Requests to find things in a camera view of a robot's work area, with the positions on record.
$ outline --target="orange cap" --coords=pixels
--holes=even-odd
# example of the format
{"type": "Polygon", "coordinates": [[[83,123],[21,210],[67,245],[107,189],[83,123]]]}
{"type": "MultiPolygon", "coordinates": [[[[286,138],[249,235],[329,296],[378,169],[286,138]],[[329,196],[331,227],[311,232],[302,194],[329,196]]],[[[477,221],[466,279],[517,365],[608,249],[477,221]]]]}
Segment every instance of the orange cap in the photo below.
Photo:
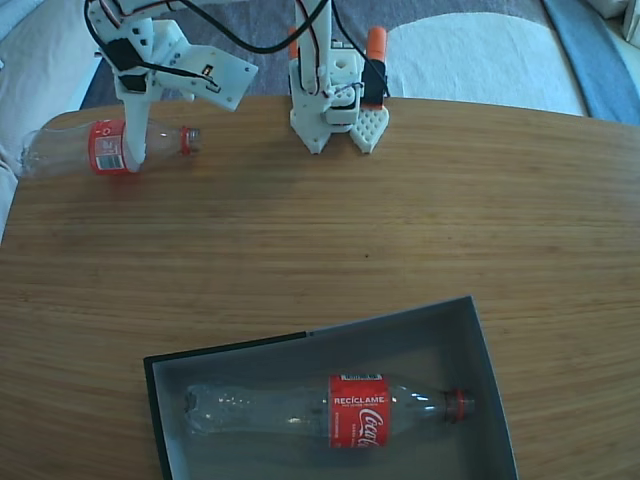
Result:
{"type": "MultiPolygon", "coordinates": [[[[295,27],[290,27],[289,35],[293,35],[293,32],[295,31],[296,31],[295,27]]],[[[289,44],[289,60],[293,60],[294,58],[298,58],[298,41],[297,40],[289,44]]]]}
{"type": "Polygon", "coordinates": [[[373,27],[367,37],[367,57],[384,63],[387,54],[387,31],[382,27],[373,27]]]}

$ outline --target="bottle cap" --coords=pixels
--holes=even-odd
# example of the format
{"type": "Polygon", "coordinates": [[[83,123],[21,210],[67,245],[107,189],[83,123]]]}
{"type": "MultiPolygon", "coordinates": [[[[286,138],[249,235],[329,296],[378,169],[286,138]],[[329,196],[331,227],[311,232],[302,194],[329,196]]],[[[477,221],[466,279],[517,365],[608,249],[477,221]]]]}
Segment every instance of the bottle cap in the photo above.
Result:
{"type": "Polygon", "coordinates": [[[451,423],[461,422],[475,411],[476,401],[469,390],[454,388],[444,395],[447,403],[446,421],[451,423]]]}

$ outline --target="plastic bottle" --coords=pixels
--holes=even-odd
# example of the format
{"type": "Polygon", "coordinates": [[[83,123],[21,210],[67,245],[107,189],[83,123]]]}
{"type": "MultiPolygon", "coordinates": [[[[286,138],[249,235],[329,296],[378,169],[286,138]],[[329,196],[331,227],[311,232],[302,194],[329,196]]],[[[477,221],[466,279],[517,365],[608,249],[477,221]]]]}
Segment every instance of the plastic bottle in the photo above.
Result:
{"type": "Polygon", "coordinates": [[[20,176],[46,178],[86,173],[118,175],[145,170],[189,155],[199,148],[199,130],[173,128],[150,121],[146,160],[138,165],[128,154],[124,120],[103,120],[65,129],[43,128],[25,138],[20,176]]]}
{"type": "Polygon", "coordinates": [[[412,388],[382,375],[332,375],[328,388],[287,390],[197,384],[185,395],[192,433],[305,435],[326,438],[338,448],[384,446],[414,427],[460,422],[474,407],[468,391],[412,388]]]}

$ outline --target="gray carpet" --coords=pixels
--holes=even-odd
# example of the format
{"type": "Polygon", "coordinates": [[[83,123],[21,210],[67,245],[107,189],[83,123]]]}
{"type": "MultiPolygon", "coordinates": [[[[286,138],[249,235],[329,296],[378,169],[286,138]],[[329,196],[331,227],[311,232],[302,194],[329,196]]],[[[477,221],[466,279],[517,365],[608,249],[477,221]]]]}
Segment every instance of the gray carpet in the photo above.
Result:
{"type": "Polygon", "coordinates": [[[582,0],[544,0],[589,115],[640,125],[640,96],[602,17],[582,0]]]}
{"type": "MultiPolygon", "coordinates": [[[[345,28],[361,46],[369,27],[381,25],[391,30],[421,18],[459,12],[492,12],[513,15],[549,25],[540,0],[338,0],[345,28]]],[[[273,45],[282,40],[293,21],[293,0],[250,0],[230,5],[204,7],[240,38],[254,45],[273,45]]],[[[254,55],[231,43],[214,27],[194,13],[181,10],[166,15],[175,19],[192,44],[215,45],[259,67],[249,94],[281,95],[288,93],[287,52],[254,55]]],[[[337,28],[335,37],[341,38],[337,28]]],[[[163,98],[179,94],[167,91],[163,98]]],[[[118,103],[113,88],[113,74],[102,62],[91,83],[82,108],[118,103]]]]}

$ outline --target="red bottle label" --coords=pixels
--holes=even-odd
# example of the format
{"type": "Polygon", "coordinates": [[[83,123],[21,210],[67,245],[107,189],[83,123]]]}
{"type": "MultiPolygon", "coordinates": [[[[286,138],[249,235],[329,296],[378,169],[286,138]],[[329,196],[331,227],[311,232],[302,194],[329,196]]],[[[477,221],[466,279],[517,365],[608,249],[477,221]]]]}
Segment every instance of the red bottle label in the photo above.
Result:
{"type": "Polygon", "coordinates": [[[89,132],[89,164],[98,175],[128,173],[123,150],[124,120],[96,122],[89,132]]]}
{"type": "Polygon", "coordinates": [[[383,447],[391,426],[391,396],[382,375],[329,378],[329,445],[383,447]]]}

